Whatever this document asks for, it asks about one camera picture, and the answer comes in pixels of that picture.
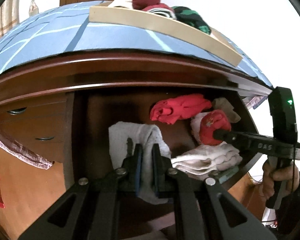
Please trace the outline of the person's right hand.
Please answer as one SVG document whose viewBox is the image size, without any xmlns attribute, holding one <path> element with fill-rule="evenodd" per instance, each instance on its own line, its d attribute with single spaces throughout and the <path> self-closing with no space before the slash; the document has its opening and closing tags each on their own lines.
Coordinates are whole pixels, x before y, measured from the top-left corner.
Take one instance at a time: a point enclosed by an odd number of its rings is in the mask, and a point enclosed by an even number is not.
<svg viewBox="0 0 300 240">
<path fill-rule="evenodd" d="M 269 161 L 265 161 L 262 170 L 262 192 L 266 199 L 269 199 L 275 194 L 274 183 L 276 181 L 286 181 L 286 189 L 283 193 L 284 197 L 296 191 L 299 186 L 300 173 L 297 166 L 290 165 L 286 168 L 274 170 L 274 168 L 270 166 Z"/>
</svg>

